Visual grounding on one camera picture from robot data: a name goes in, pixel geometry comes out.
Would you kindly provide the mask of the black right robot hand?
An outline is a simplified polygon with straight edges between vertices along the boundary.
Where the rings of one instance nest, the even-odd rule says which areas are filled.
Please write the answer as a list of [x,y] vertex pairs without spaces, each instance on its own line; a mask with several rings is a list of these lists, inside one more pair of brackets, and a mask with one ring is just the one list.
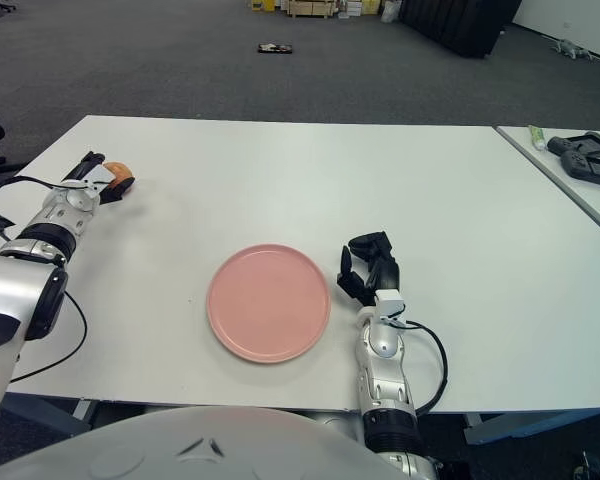
[[[364,261],[368,277],[363,280],[352,269],[352,257]],[[378,290],[399,290],[400,270],[392,245],[384,231],[357,236],[342,247],[337,285],[362,306],[374,306]]]

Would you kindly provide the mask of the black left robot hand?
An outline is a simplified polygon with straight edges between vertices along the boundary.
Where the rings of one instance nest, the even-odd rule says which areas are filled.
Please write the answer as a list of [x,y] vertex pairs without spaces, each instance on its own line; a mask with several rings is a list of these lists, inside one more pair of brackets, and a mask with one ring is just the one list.
[[120,201],[135,177],[125,164],[109,162],[102,153],[88,152],[62,180],[67,181],[86,185],[88,191],[99,194],[100,204],[107,204]]

